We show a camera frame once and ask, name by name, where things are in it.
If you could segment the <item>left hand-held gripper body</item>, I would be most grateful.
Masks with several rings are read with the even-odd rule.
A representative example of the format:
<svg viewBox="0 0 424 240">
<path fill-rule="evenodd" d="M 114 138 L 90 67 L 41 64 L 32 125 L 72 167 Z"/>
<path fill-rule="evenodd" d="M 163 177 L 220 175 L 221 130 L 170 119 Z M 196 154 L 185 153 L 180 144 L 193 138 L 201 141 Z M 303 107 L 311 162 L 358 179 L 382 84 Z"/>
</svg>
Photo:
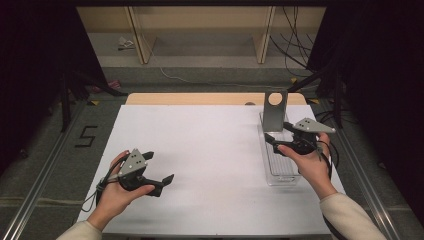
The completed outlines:
<svg viewBox="0 0 424 240">
<path fill-rule="evenodd" d="M 122 188 L 133 191 L 141 186 L 148 185 L 147 178 L 143 176 L 147 168 L 147 161 L 137 148 L 124 158 L 124 163 L 118 171 L 117 179 Z"/>
</svg>

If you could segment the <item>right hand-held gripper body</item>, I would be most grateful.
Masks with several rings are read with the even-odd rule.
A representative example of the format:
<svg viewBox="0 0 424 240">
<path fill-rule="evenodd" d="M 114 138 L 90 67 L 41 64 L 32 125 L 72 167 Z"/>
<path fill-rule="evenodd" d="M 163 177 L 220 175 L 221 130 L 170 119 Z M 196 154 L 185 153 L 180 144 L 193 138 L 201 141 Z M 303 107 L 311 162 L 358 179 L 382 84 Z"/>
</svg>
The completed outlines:
<svg viewBox="0 0 424 240">
<path fill-rule="evenodd" d="M 292 133 L 293 149 L 297 154 L 306 155 L 317 149 L 317 135 L 319 133 L 335 133 L 336 129 L 317 122 L 311 118 L 304 118 L 293 124 L 298 130 Z"/>
</svg>

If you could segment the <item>clear plastic box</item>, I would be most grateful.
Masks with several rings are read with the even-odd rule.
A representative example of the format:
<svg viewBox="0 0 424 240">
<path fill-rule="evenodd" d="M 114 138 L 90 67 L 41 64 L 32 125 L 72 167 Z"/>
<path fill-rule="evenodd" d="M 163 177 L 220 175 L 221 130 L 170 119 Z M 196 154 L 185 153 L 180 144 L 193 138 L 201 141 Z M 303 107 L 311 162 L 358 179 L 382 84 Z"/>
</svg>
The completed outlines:
<svg viewBox="0 0 424 240">
<path fill-rule="evenodd" d="M 258 136 L 267 184 L 280 187 L 295 186 L 301 179 L 298 168 L 290 158 L 274 152 L 273 146 L 265 140 L 265 132 L 262 129 L 263 113 L 260 113 L 259 120 Z"/>
</svg>

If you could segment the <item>person's right hand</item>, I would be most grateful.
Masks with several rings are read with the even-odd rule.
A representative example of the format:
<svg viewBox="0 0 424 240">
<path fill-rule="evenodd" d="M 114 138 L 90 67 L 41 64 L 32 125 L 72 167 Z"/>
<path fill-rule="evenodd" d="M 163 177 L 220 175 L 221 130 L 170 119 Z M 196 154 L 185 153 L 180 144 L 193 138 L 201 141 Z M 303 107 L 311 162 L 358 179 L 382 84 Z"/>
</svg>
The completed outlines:
<svg viewBox="0 0 424 240">
<path fill-rule="evenodd" d="M 285 145 L 279 145 L 278 150 L 289 157 L 297 165 L 300 174 L 308 181 L 320 200 L 335 194 L 336 188 L 329 177 L 327 161 L 330 159 L 330 138 L 326 133 L 318 134 L 319 151 L 299 155 Z"/>
</svg>

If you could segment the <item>person's left hand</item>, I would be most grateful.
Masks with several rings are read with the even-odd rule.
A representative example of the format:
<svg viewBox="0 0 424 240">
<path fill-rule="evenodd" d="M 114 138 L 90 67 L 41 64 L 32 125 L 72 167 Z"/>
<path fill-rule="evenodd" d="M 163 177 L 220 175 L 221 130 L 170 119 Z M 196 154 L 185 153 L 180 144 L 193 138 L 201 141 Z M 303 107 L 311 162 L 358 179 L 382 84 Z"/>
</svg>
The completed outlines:
<svg viewBox="0 0 424 240">
<path fill-rule="evenodd" d="M 133 191 L 126 191 L 117 182 L 109 183 L 87 221 L 102 232 L 107 224 L 121 214 L 135 199 L 147 195 L 154 189 L 153 185 L 145 185 Z"/>
</svg>

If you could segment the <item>black tripod stand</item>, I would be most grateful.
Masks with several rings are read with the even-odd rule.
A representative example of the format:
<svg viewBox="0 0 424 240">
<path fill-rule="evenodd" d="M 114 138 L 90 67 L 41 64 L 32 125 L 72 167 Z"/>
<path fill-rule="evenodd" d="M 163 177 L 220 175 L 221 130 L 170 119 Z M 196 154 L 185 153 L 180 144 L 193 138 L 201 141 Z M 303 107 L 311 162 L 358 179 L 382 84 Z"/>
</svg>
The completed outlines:
<svg viewBox="0 0 424 240">
<path fill-rule="evenodd" d="M 65 132 L 71 124 L 71 102 L 69 94 L 76 100 L 86 101 L 89 98 L 89 91 L 86 86 L 94 86 L 103 92 L 115 97 L 127 96 L 127 93 L 120 92 L 112 88 L 105 79 L 97 79 L 87 73 L 72 70 L 62 74 L 60 78 L 60 98 L 62 103 L 62 132 Z"/>
<path fill-rule="evenodd" d="M 341 98 L 342 98 L 342 74 L 341 69 L 336 63 L 329 63 L 321 70 L 313 73 L 306 77 L 300 82 L 295 83 L 289 87 L 287 91 L 289 93 L 295 93 L 301 88 L 309 85 L 315 80 L 320 79 L 320 83 L 317 87 L 316 93 L 318 96 L 329 96 L 332 94 L 333 97 L 333 110 L 332 114 L 335 119 L 336 125 L 342 128 L 342 117 L 341 117 Z"/>
</svg>

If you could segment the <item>white table mat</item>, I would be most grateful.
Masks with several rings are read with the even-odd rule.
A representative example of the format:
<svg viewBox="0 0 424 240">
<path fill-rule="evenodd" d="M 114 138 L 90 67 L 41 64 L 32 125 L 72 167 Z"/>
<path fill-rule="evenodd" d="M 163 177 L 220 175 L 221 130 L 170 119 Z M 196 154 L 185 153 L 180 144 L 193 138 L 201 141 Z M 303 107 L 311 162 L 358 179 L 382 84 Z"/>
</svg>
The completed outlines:
<svg viewBox="0 0 424 240">
<path fill-rule="evenodd" d="M 114 218 L 108 234 L 151 237 L 290 237 L 328 231 L 305 180 L 266 182 L 259 106 L 124 105 L 95 176 L 121 151 L 154 154 L 146 177 L 173 182 Z"/>
</svg>

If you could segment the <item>pink cloth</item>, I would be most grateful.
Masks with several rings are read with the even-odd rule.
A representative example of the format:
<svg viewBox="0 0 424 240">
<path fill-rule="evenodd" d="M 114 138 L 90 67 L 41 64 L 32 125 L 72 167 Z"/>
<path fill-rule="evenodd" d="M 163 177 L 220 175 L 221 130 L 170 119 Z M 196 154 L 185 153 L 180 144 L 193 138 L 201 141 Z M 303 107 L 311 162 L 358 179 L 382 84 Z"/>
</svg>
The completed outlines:
<svg viewBox="0 0 424 240">
<path fill-rule="evenodd" d="M 101 92 L 105 92 L 106 88 L 119 89 L 120 87 L 121 87 L 121 82 L 119 80 L 111 80 L 111 81 L 108 81 L 106 84 L 93 85 L 91 87 L 91 90 L 93 93 L 101 93 Z"/>
</svg>

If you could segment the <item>black curtain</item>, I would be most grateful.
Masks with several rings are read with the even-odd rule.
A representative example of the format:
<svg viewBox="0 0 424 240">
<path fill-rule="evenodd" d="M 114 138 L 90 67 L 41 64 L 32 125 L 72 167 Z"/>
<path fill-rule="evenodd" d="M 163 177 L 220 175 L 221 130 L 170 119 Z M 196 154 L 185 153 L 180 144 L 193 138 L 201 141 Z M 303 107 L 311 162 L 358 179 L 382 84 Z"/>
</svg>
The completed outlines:
<svg viewBox="0 0 424 240">
<path fill-rule="evenodd" d="M 321 0 L 311 66 L 338 65 L 346 96 L 424 226 L 424 0 Z"/>
<path fill-rule="evenodd" d="M 0 0 L 0 175 L 77 70 L 105 79 L 74 6 L 38 0 Z"/>
</svg>

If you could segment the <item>crumpled white paper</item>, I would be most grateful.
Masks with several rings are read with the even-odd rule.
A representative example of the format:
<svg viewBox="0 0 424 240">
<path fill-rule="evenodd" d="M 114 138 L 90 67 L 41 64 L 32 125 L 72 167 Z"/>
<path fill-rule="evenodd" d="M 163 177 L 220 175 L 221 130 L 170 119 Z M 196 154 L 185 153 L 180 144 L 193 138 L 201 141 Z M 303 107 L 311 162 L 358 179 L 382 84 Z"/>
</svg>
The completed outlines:
<svg viewBox="0 0 424 240">
<path fill-rule="evenodd" d="M 118 50 L 119 51 L 134 49 L 134 48 L 135 48 L 135 45 L 131 40 L 127 40 L 124 37 L 120 37 L 118 39 Z"/>
</svg>

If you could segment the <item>beige wooden desk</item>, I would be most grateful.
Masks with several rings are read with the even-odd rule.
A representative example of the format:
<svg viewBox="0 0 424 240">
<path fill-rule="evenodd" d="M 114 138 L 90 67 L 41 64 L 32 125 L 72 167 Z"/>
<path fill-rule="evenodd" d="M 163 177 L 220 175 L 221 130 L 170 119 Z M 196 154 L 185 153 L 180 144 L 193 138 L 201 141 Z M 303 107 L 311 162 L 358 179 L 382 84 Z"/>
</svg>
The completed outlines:
<svg viewBox="0 0 424 240">
<path fill-rule="evenodd" d="M 79 7 L 88 32 L 127 32 L 133 36 L 142 64 L 149 62 L 162 33 L 235 33 L 253 38 L 256 59 L 263 64 L 272 34 L 295 30 L 316 34 L 324 7 Z"/>
</svg>

